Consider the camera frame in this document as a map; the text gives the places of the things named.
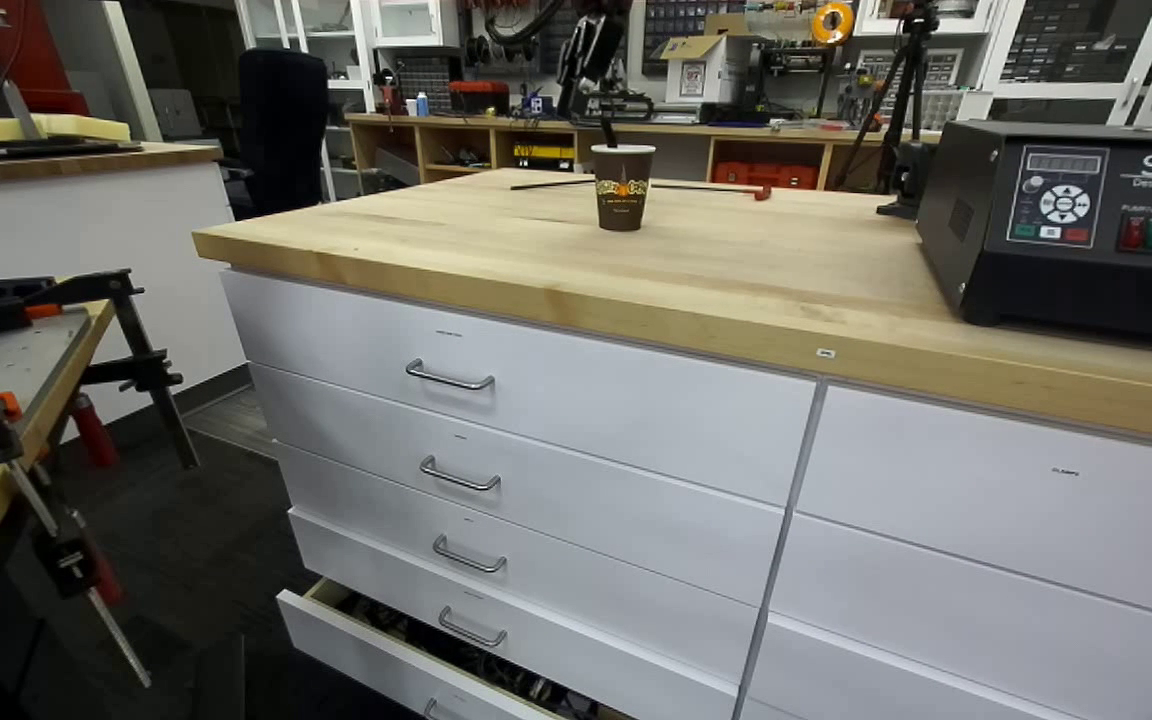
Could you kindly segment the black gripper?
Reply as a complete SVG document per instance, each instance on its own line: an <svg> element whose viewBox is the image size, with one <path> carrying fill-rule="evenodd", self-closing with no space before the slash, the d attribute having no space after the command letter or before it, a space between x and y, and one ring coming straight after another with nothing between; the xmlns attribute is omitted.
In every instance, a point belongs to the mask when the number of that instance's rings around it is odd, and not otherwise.
<svg viewBox="0 0 1152 720"><path fill-rule="evenodd" d="M582 12L565 50L561 50L561 66L555 66L555 82L561 82L561 111L574 107L581 85L600 85L621 54L622 39L622 23L612 12Z"/></svg>

